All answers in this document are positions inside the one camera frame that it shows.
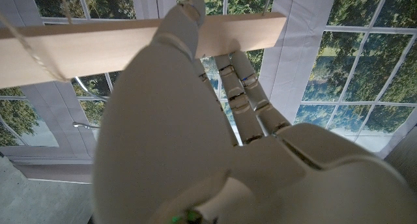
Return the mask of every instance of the string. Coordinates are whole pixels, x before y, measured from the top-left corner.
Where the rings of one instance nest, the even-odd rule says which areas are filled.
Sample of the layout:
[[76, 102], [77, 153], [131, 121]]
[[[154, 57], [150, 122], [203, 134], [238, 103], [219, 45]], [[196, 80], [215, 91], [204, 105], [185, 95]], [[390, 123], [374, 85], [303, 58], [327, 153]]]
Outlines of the string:
[[66, 0], [61, 0], [61, 1], [63, 2], [64, 12], [65, 12], [66, 18], [68, 19], [68, 23], [72, 25], [72, 18], [71, 18], [70, 8], [68, 7], [68, 3], [66, 2]]

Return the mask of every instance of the tree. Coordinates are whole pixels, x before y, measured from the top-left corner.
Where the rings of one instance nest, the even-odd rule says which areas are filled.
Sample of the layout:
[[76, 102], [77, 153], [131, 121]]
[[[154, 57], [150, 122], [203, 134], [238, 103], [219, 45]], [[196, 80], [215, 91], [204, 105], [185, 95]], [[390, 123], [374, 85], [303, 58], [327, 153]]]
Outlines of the tree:
[[333, 109], [334, 106], [332, 105], [300, 105], [294, 124], [308, 122], [321, 127], [326, 127]]
[[345, 100], [375, 100], [410, 38], [411, 35], [371, 34], [347, 88]]
[[409, 117], [413, 109], [413, 107], [376, 105], [366, 122], [365, 129], [394, 133]]
[[79, 103], [84, 109], [85, 116], [90, 124], [99, 126], [103, 117], [105, 102], [101, 100], [81, 100]]
[[334, 115], [328, 129], [332, 130], [334, 128], [344, 128], [352, 132], [359, 131], [369, 108], [369, 105], [339, 106], [338, 111]]
[[[0, 89], [0, 96], [23, 96], [18, 87]], [[33, 126], [38, 126], [38, 115], [25, 100], [0, 100], [0, 115], [18, 135], [34, 135]], [[18, 139], [0, 123], [0, 146], [19, 145]]]
[[417, 27], [417, 0], [385, 0], [375, 27]]
[[[104, 74], [80, 77], [80, 79], [84, 83], [84, 85], [86, 85], [91, 90], [92, 93], [101, 96], [110, 95], [109, 85]], [[77, 96], [90, 96], [80, 87], [80, 85], [75, 79], [72, 80], [72, 86], [74, 87]]]
[[360, 33], [324, 32], [303, 100], [338, 100], [361, 39]]
[[328, 25], [367, 26], [380, 0], [334, 0]]
[[385, 102], [417, 103], [417, 42], [382, 96]]
[[[103, 80], [102, 76], [104, 75], [99, 74], [88, 77], [81, 77], [81, 80], [83, 81], [84, 85], [86, 85], [87, 88], [94, 94], [109, 95], [110, 90], [108, 90], [109, 87], [107, 85], [106, 78], [104, 77]], [[74, 79], [72, 80], [72, 86], [76, 96], [90, 96]], [[79, 104], [83, 108], [85, 116], [87, 117], [90, 124], [99, 126], [105, 108], [105, 103], [101, 100], [81, 100], [79, 101]]]
[[[39, 14], [47, 17], [65, 17], [65, 10], [61, 0], [35, 0]], [[84, 18], [84, 11], [79, 0], [66, 0], [74, 18]]]
[[133, 0], [86, 0], [91, 18], [135, 19]]
[[[61, 0], [35, 0], [41, 16], [65, 17]], [[74, 18], [84, 18], [80, 0], [66, 0]], [[135, 19], [133, 0], [86, 0], [91, 18]]]

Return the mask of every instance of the white window mullion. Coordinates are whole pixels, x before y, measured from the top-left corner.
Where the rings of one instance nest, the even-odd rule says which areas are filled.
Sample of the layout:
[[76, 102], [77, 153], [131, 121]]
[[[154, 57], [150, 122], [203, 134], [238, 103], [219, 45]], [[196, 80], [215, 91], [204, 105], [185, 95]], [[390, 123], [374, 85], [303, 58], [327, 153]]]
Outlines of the white window mullion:
[[[326, 25], [326, 29], [324, 29], [324, 31], [346, 32], [346, 33], [366, 33], [369, 31], [369, 27]], [[416, 28], [395, 28], [395, 27], [372, 27], [369, 32], [370, 33], [383, 33], [383, 34], [415, 35], [417, 33], [417, 29]]]
[[27, 100], [26, 96], [0, 96], [0, 100]]
[[109, 73], [105, 73], [104, 75], [106, 77], [107, 84], [109, 85], [110, 92], [113, 92], [113, 84], [111, 82]]
[[79, 1], [81, 2], [81, 6], [83, 7], [85, 19], [87, 19], [87, 20], [91, 19], [89, 7], [87, 6], [86, 0], [79, 0]]
[[227, 15], [227, 2], [228, 0], [223, 0], [223, 15]]
[[334, 107], [334, 109], [333, 109], [333, 112], [332, 112], [332, 114], [331, 114], [331, 116], [330, 116], [330, 118], [328, 119], [328, 121], [327, 121], [327, 124], [326, 124], [326, 129], [328, 129], [328, 127], [329, 127], [329, 125], [330, 125], [330, 123], [332, 122], [332, 120], [333, 120], [333, 118], [334, 118], [334, 115], [336, 114], [336, 112], [338, 111], [338, 109], [339, 109], [339, 105], [336, 105], [335, 107]]

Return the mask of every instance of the wooden plank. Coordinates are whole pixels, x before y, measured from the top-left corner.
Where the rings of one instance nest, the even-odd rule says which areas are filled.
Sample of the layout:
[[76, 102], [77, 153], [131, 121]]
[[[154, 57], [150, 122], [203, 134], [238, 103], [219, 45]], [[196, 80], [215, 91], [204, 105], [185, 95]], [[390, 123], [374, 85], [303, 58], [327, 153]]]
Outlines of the wooden plank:
[[[241, 49], [272, 47], [285, 23], [278, 12], [207, 16], [197, 58]], [[30, 45], [48, 66], [67, 78], [123, 70], [149, 42], [161, 20], [23, 27]], [[0, 30], [0, 88], [53, 81], [7, 29]]]

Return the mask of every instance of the wall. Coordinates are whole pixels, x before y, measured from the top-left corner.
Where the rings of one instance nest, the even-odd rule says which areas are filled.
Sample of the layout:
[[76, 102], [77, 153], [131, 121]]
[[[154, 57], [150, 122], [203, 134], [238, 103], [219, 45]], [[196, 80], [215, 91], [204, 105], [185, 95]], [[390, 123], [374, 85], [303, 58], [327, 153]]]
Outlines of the wall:
[[417, 127], [393, 149], [385, 158], [392, 167], [398, 170], [411, 189], [417, 194]]

